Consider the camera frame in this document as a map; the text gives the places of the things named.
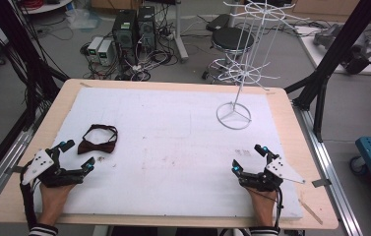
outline computer tower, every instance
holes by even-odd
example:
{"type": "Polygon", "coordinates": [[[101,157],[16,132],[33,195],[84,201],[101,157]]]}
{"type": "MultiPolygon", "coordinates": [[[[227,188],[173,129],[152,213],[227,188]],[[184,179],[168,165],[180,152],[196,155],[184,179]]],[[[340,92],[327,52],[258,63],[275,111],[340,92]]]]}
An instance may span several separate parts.
{"type": "Polygon", "coordinates": [[[138,41],[138,26],[136,10],[120,10],[115,16],[112,34],[115,43],[122,48],[134,48],[138,41]]]}
{"type": "Polygon", "coordinates": [[[144,6],[139,8],[139,37],[142,42],[142,49],[149,51],[156,50],[155,40],[155,7],[144,6]]]}
{"type": "Polygon", "coordinates": [[[132,66],[138,64],[137,53],[141,48],[138,45],[139,29],[136,10],[120,10],[112,27],[115,48],[118,59],[118,72],[123,76],[132,66]]]}

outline black stool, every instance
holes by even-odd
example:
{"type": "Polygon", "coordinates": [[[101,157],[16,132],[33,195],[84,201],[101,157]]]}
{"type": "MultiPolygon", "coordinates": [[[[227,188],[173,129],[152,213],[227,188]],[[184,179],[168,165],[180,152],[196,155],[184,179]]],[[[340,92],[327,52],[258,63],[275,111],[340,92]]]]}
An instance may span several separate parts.
{"type": "Polygon", "coordinates": [[[223,59],[214,60],[204,72],[202,78],[206,80],[209,76],[213,77],[212,83],[218,79],[225,70],[230,60],[237,58],[243,53],[249,51],[255,38],[244,29],[221,28],[213,32],[212,45],[217,50],[226,54],[223,59]]]}

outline black metal bar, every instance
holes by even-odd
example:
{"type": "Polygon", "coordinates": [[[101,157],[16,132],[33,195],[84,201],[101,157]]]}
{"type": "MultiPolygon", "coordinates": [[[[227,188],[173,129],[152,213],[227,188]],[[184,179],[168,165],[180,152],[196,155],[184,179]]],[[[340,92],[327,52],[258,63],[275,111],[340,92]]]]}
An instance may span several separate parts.
{"type": "MultiPolygon", "coordinates": [[[[41,59],[8,0],[0,0],[0,28],[9,39],[9,44],[18,53],[21,59],[19,62],[24,63],[24,65],[19,64],[21,68],[16,63],[12,64],[19,78],[27,86],[27,108],[0,145],[1,162],[18,134],[34,122],[35,111],[40,103],[43,100],[53,101],[59,92],[59,87],[53,81],[52,74],[59,80],[65,80],[66,76],[56,70],[51,70],[41,59]]],[[[7,54],[8,48],[4,47],[1,42],[0,47],[13,62],[11,54],[7,54]]]]}
{"type": "Polygon", "coordinates": [[[363,33],[370,21],[371,0],[361,0],[347,19],[317,69],[304,80],[285,88],[286,92],[292,92],[304,87],[301,94],[293,100],[293,104],[305,110],[309,109],[311,102],[317,95],[320,96],[316,103],[316,115],[314,117],[314,134],[320,142],[322,141],[321,126],[327,82],[339,65],[342,57],[350,50],[353,43],[363,33]]]}
{"type": "Polygon", "coordinates": [[[70,79],[65,74],[61,73],[60,71],[55,70],[54,68],[52,68],[50,66],[47,66],[47,68],[48,68],[50,74],[52,75],[52,77],[58,79],[61,82],[66,82],[67,80],[70,79]]]}

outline white wire stand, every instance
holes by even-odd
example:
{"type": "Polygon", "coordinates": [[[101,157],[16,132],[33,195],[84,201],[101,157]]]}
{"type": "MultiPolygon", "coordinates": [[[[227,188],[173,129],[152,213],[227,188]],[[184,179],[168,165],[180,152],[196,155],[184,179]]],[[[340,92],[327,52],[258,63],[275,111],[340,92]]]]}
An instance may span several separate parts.
{"type": "Polygon", "coordinates": [[[292,8],[293,5],[289,7],[278,8],[269,5],[268,1],[266,1],[266,3],[254,3],[250,0],[249,4],[244,6],[228,4],[225,2],[224,4],[230,7],[244,8],[244,12],[242,13],[231,14],[232,17],[244,16],[243,27],[236,48],[240,48],[240,45],[242,45],[242,43],[244,43],[245,45],[244,48],[247,48],[250,36],[248,36],[245,41],[242,40],[242,35],[245,30],[247,30],[250,34],[256,31],[254,42],[255,45],[252,50],[243,50],[242,54],[238,53],[237,49],[233,53],[225,53],[225,59],[217,59],[213,61],[213,63],[209,66],[209,73],[212,70],[219,72],[219,75],[216,76],[217,80],[224,82],[235,82],[237,85],[239,85],[239,90],[234,102],[231,101],[221,105],[216,111],[216,117],[223,126],[233,130],[242,130],[247,128],[252,122],[252,116],[249,109],[243,104],[238,103],[238,97],[244,87],[244,84],[256,84],[263,89],[268,90],[267,88],[264,88],[259,83],[259,81],[262,78],[279,79],[279,77],[269,77],[262,75],[263,69],[270,64],[270,62],[267,62],[267,59],[274,44],[277,32],[282,24],[285,24],[287,27],[295,30],[294,27],[289,25],[284,20],[286,17],[291,17],[297,20],[304,19],[287,15],[283,11],[283,9],[292,8]],[[255,59],[257,61],[262,61],[262,58],[256,57],[262,44],[265,29],[268,27],[268,22],[278,23],[278,25],[275,27],[273,39],[271,41],[267,41],[269,45],[267,45],[268,50],[263,58],[263,62],[259,66],[255,66],[255,59]]]}

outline bow tie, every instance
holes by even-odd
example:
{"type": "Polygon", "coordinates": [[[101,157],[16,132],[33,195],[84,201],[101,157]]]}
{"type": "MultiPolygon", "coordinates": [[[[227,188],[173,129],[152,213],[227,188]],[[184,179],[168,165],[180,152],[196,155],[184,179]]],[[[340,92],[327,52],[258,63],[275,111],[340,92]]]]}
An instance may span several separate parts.
{"type": "Polygon", "coordinates": [[[87,130],[87,132],[82,137],[81,143],[78,145],[78,154],[86,153],[92,150],[100,150],[107,153],[112,153],[115,148],[115,143],[118,139],[118,131],[114,126],[106,126],[106,125],[91,125],[91,127],[87,130]],[[88,141],[85,136],[94,129],[102,129],[102,130],[109,130],[114,134],[108,139],[108,142],[102,144],[93,144],[92,142],[88,141]]]}

